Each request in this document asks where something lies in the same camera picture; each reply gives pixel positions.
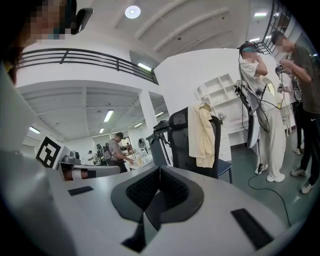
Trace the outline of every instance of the black metal railing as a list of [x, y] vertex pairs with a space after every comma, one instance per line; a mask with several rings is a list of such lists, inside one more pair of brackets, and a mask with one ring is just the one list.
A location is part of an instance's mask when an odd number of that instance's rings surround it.
[[93, 50], [74, 48], [48, 48], [27, 51], [22, 54], [19, 68], [42, 64], [89, 64], [126, 72], [134, 76], [146, 79], [154, 84], [157, 79], [153, 70], [148, 71], [137, 64]]
[[272, 9], [270, 19], [263, 39], [257, 42], [258, 48], [261, 53], [271, 55], [276, 46], [271, 42], [271, 33], [275, 30], [285, 33], [291, 20], [291, 13], [289, 10], [278, 0], [272, 1]]

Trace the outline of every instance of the gray t-shirt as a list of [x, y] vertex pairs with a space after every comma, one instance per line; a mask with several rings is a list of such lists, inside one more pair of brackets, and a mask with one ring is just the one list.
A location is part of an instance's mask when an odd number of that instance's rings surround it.
[[316, 65], [308, 51], [298, 45], [295, 45], [291, 56], [294, 64], [303, 68], [312, 79], [309, 83], [299, 80], [303, 109], [309, 113], [320, 114], [320, 83]]
[[122, 155], [122, 151], [120, 150], [118, 142], [116, 142], [114, 139], [109, 141], [109, 151], [111, 154], [111, 160], [122, 161], [122, 159], [118, 159], [116, 157], [116, 152]]

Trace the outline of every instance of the concrete floor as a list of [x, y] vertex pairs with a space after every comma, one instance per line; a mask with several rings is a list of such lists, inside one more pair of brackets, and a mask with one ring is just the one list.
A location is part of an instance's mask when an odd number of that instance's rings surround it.
[[[320, 181], [318, 181], [308, 194], [301, 194], [300, 188], [307, 182], [310, 176], [311, 161], [307, 169], [307, 177], [293, 177], [290, 171], [300, 166], [301, 155], [293, 152], [297, 145], [297, 134], [293, 131], [286, 139], [286, 150], [284, 154], [281, 173], [285, 174], [283, 182], [268, 182], [266, 180], [268, 171], [250, 181], [254, 188], [270, 188], [277, 191], [284, 199], [289, 215], [289, 220], [293, 225], [295, 222], [308, 217], [314, 202], [319, 196]], [[257, 155], [246, 147], [231, 150], [232, 156], [232, 181], [243, 192], [255, 198], [273, 211], [285, 224], [288, 224], [285, 208], [280, 197], [269, 190], [254, 190], [248, 186], [248, 180], [255, 176]], [[225, 172], [219, 179], [229, 182], [229, 174]]]

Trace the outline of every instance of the ceiling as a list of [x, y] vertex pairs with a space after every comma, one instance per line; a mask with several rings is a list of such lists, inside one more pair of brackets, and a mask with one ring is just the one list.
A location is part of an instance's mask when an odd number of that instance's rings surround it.
[[[73, 140], [133, 128], [144, 122], [136, 92], [101, 87], [57, 87], [21, 93], [38, 118], [60, 138]], [[162, 96], [150, 96], [155, 114], [166, 112]], [[108, 110], [113, 114], [104, 122]], [[43, 134], [29, 131], [31, 139], [41, 140]]]
[[[207, 48], [236, 48], [247, 39], [250, 0], [87, 2], [94, 9], [90, 28], [92, 24], [103, 24], [105, 28], [139, 40], [164, 58]], [[141, 9], [138, 18], [125, 16], [126, 8], [131, 5]]]

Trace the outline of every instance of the light fixture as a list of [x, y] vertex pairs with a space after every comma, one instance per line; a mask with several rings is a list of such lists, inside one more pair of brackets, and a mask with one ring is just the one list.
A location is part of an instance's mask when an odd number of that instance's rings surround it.
[[137, 125], [135, 125], [134, 128], [136, 128], [136, 127], [138, 127], [138, 126], [140, 126], [140, 125], [142, 125], [142, 122], [141, 122], [141, 123], [138, 123]]
[[258, 41], [258, 40], [260, 40], [260, 37], [259, 37], [259, 38], [251, 39], [249, 42]]
[[29, 130], [30, 130], [30, 131], [33, 131], [33, 132], [36, 133], [36, 134], [40, 134], [40, 133], [41, 133], [38, 129], [34, 128], [33, 126], [31, 126], [31, 127], [29, 128]]
[[155, 117], [158, 117], [160, 115], [162, 115], [164, 112], [160, 112], [159, 114], [156, 114]]
[[104, 122], [108, 122], [109, 121], [109, 119], [110, 119], [110, 117], [111, 117], [113, 112], [114, 112], [113, 110], [109, 110], [108, 113], [106, 113]]
[[125, 16], [129, 19], [137, 18], [140, 15], [140, 13], [141, 13], [140, 8], [135, 5], [129, 6], [124, 12]]
[[266, 12], [256, 12], [254, 14], [254, 17], [263, 17], [263, 16], [267, 16], [267, 13]]
[[109, 134], [109, 133], [107, 133], [107, 134], [96, 135], [96, 136], [92, 136], [92, 138], [100, 137], [100, 136], [105, 136], [105, 135], [110, 135], [110, 134]]
[[141, 68], [144, 68], [145, 70], [148, 70], [148, 71], [151, 71], [151, 69], [152, 69], [152, 68], [150, 68], [150, 67], [148, 67], [146, 65], [143, 65], [142, 63], [139, 63], [138, 66], [141, 67]]

